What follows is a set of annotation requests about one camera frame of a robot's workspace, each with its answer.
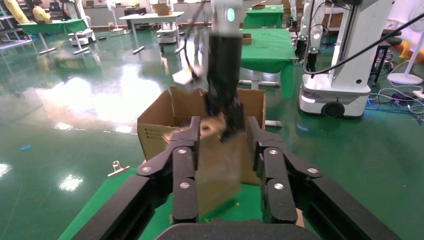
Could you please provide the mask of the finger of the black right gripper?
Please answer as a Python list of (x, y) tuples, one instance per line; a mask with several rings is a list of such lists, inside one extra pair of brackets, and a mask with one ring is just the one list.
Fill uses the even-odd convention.
[(217, 116), (220, 113), (220, 107), (217, 106), (215, 99), (209, 93), (204, 94), (204, 103), (207, 116)]
[(234, 100), (223, 108), (225, 130), (221, 135), (221, 141), (227, 142), (238, 132), (245, 129), (244, 106), (239, 100)]

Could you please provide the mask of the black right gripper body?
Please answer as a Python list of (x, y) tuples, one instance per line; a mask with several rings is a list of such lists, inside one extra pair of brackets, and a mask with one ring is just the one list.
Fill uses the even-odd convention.
[(242, 39), (241, 33), (209, 35), (207, 93), (214, 98), (219, 112), (223, 112), (225, 106), (238, 98)]

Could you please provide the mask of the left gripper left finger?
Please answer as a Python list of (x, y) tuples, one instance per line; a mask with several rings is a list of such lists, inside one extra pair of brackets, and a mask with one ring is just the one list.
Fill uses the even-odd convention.
[(74, 240), (137, 240), (169, 194), (175, 223), (199, 217), (195, 171), (200, 145), (199, 116), (172, 135), (165, 150), (139, 165), (107, 202), (73, 236)]

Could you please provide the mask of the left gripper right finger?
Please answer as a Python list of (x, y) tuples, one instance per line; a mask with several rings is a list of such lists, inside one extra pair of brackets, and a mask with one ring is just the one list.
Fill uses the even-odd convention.
[(252, 169), (261, 180), (262, 221), (295, 224), (301, 210), (323, 240), (396, 240), (398, 235), (314, 164), (291, 152), (282, 137), (246, 125)]

